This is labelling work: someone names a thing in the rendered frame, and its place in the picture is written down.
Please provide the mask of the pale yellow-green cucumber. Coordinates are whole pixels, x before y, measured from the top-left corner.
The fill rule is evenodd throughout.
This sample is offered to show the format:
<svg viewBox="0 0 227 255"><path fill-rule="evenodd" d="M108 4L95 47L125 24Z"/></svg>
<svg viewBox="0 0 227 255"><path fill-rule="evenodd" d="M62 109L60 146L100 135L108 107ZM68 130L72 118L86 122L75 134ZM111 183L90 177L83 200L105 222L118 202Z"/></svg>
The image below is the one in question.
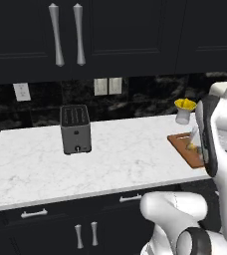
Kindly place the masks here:
<svg viewBox="0 0 227 255"><path fill-rule="evenodd" d="M199 155L202 154L201 140L198 126L192 128L191 134L188 138L188 145L186 147L189 150L197 152Z"/></svg>

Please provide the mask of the black drawer front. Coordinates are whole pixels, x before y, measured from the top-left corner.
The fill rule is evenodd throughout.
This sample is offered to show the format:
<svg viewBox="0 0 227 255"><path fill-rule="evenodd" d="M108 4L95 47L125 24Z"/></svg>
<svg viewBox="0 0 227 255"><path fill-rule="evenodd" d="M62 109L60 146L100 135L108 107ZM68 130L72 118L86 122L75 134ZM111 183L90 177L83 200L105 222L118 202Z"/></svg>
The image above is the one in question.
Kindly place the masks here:
<svg viewBox="0 0 227 255"><path fill-rule="evenodd" d="M182 191L180 184L171 184L166 186L158 186L146 189L132 190L127 192L112 193L108 195L102 195L99 197L98 206L102 210L114 210L114 209L127 209L127 208L139 208L140 200L127 201L120 203L119 198L133 197L137 194L144 196L146 193L154 191Z"/></svg>
<svg viewBox="0 0 227 255"><path fill-rule="evenodd" d="M34 220L38 220L40 217L49 219L57 216L75 217L87 215L92 211L97 211L100 209L98 206L98 201L99 201L98 198L90 197L83 199L59 201L35 206L27 206L22 208L14 208L9 210L1 210L0 228L4 228L6 226L13 226L15 224L23 222L33 222ZM21 214L24 211L37 212L41 211L43 208L45 208L48 211L47 215L31 217L26 219L21 218Z"/></svg>

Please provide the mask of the grey metal toaster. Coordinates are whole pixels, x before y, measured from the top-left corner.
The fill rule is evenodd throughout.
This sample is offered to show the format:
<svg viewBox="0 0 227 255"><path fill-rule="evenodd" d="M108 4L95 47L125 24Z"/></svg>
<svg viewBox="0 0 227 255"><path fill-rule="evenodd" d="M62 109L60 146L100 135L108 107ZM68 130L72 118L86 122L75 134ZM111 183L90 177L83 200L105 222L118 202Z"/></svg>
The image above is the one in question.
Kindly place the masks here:
<svg viewBox="0 0 227 255"><path fill-rule="evenodd" d="M62 106L60 127L64 154L92 150L91 122L86 105Z"/></svg>

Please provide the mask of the white wall outlet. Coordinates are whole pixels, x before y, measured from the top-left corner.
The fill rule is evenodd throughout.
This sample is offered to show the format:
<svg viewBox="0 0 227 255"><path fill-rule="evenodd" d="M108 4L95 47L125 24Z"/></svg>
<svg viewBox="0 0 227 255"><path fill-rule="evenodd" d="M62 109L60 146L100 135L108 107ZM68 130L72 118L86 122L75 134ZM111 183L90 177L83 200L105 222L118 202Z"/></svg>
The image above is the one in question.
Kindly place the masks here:
<svg viewBox="0 0 227 255"><path fill-rule="evenodd" d="M29 102L31 100L29 86L27 83L14 84L13 88L18 102Z"/></svg>

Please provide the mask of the yellow flower in white vase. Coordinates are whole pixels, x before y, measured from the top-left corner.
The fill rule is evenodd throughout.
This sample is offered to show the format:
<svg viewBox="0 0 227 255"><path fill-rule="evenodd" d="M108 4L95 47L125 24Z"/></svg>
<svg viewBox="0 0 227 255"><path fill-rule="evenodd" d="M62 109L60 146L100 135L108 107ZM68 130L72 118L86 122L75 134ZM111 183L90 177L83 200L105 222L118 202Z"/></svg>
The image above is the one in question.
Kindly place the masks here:
<svg viewBox="0 0 227 255"><path fill-rule="evenodd" d="M196 109L197 104L188 99L178 99L174 104L177 108L176 122L180 125L188 125L190 114Z"/></svg>

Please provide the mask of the black wall cupboard door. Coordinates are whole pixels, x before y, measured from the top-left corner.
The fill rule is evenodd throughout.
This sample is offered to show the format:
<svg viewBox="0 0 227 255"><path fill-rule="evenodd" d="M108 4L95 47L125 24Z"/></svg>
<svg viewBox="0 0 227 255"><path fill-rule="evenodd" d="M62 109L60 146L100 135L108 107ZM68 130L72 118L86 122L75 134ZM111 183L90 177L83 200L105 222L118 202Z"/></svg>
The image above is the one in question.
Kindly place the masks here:
<svg viewBox="0 0 227 255"><path fill-rule="evenodd" d="M227 72L227 0L187 0L176 72Z"/></svg>
<svg viewBox="0 0 227 255"><path fill-rule="evenodd" d="M86 63L77 64L73 7L83 6ZM70 7L74 79L175 72L186 0L74 0Z"/></svg>
<svg viewBox="0 0 227 255"><path fill-rule="evenodd" d="M55 82L69 76L62 27L65 65L56 65L51 3L63 12L63 0L0 0L0 84Z"/></svg>

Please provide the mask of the grey wall switch plate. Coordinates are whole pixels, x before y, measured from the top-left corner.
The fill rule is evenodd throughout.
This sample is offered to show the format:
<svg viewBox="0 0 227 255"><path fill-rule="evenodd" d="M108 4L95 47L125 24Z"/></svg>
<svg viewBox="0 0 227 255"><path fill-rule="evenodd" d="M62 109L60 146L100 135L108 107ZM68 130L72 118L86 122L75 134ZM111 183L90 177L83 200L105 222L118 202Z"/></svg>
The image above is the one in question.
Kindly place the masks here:
<svg viewBox="0 0 227 255"><path fill-rule="evenodd" d="M96 96L105 96L108 93L108 80L94 79L94 89Z"/></svg>
<svg viewBox="0 0 227 255"><path fill-rule="evenodd" d="M122 78L110 78L109 79L109 94L120 95L122 88Z"/></svg>

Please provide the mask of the black base cupboard door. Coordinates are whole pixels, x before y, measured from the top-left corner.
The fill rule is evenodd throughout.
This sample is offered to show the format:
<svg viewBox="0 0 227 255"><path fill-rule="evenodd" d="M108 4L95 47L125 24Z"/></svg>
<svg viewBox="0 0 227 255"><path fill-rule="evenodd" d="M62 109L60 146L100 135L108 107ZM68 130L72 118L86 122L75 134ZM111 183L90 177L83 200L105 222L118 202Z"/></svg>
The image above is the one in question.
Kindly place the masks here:
<svg viewBox="0 0 227 255"><path fill-rule="evenodd" d="M85 244L83 249L77 246L77 224L60 217L14 226L7 233L15 255L86 255Z"/></svg>
<svg viewBox="0 0 227 255"><path fill-rule="evenodd" d="M98 223L98 246L93 246L91 223ZM138 209L105 211L87 218L88 255L140 255L154 224Z"/></svg>

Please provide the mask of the brown wooden cutting board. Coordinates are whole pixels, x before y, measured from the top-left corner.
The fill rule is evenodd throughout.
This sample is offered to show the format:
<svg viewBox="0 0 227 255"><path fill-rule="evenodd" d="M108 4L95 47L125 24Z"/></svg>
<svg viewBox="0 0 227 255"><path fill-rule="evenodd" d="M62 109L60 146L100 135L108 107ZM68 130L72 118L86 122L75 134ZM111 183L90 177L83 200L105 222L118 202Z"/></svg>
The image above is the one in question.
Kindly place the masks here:
<svg viewBox="0 0 227 255"><path fill-rule="evenodd" d="M201 158L201 155L186 148L188 145L189 136L189 132L184 132L178 134L171 134L167 137L167 139L191 168L203 167L204 162Z"/></svg>

